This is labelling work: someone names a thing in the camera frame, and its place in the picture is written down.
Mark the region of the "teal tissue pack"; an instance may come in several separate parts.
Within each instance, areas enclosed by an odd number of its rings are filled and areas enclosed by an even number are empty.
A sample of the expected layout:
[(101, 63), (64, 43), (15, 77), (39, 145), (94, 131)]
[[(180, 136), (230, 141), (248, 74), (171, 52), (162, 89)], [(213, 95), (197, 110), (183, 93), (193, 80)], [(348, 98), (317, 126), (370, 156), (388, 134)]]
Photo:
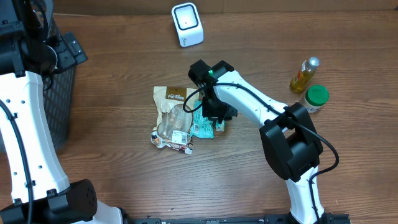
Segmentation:
[(224, 132), (225, 126), (226, 126), (226, 121), (222, 121), (221, 123), (219, 123), (218, 121), (215, 122), (215, 129), (218, 132)]

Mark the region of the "teal white snack packet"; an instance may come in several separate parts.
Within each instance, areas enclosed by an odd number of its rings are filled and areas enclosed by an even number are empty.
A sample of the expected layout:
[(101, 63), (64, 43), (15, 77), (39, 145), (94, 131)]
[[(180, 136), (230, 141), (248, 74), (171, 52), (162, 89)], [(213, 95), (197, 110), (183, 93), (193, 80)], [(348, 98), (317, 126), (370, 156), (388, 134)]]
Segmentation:
[(200, 107), (193, 113), (193, 125), (191, 127), (190, 136), (196, 136), (200, 139), (213, 139), (214, 130), (213, 122), (202, 115), (201, 101), (196, 100), (194, 107)]

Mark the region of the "brown snack packet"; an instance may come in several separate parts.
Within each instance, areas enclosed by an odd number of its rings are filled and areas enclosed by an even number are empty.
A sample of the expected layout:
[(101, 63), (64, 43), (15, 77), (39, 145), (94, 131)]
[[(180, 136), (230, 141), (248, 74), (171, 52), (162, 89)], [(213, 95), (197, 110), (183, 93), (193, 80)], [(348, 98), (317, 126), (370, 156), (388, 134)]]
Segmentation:
[(150, 134), (150, 141), (158, 148), (169, 147), (184, 154), (192, 154), (193, 110), (198, 94), (186, 99), (195, 90), (175, 86), (155, 86), (153, 99), (158, 112), (156, 126)]

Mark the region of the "silver round ball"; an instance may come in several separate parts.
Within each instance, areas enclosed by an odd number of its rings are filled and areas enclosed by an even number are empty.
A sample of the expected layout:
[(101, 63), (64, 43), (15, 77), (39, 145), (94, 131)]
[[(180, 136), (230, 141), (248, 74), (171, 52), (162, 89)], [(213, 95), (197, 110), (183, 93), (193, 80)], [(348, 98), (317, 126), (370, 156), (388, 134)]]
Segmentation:
[(298, 73), (290, 81), (290, 90), (294, 93), (304, 91), (307, 83), (315, 75), (320, 60), (317, 57), (310, 57), (303, 62)]

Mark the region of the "green lid white jar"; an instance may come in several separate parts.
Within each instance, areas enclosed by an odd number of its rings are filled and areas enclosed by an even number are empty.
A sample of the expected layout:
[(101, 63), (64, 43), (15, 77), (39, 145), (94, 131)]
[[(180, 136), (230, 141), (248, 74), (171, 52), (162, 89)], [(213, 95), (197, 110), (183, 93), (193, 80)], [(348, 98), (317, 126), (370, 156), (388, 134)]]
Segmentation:
[(299, 103), (309, 113), (315, 113), (329, 100), (329, 97), (330, 94), (323, 85), (313, 85), (303, 94)]

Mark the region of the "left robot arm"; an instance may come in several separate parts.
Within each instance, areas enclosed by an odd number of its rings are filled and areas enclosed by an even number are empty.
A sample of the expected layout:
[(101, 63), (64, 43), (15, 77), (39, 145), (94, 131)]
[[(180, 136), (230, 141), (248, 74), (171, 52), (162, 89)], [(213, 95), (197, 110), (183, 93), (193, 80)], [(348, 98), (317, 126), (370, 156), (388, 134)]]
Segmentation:
[(121, 208), (98, 200), (88, 179), (70, 182), (53, 146), (44, 109), (44, 78), (87, 56), (73, 34), (52, 35), (51, 1), (1, 2), (1, 136), (12, 199), (4, 223), (130, 224)]

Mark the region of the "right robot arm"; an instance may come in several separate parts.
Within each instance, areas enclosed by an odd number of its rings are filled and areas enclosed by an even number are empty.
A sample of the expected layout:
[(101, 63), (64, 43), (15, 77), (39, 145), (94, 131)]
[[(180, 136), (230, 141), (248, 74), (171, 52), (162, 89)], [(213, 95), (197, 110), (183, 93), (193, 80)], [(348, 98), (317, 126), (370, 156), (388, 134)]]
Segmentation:
[(203, 94), (203, 117), (222, 123), (242, 113), (259, 128), (266, 161), (286, 182), (290, 221), (327, 223), (317, 186), (323, 146), (307, 110), (300, 103), (287, 106), (269, 98), (223, 60), (213, 67), (199, 60), (188, 77)]

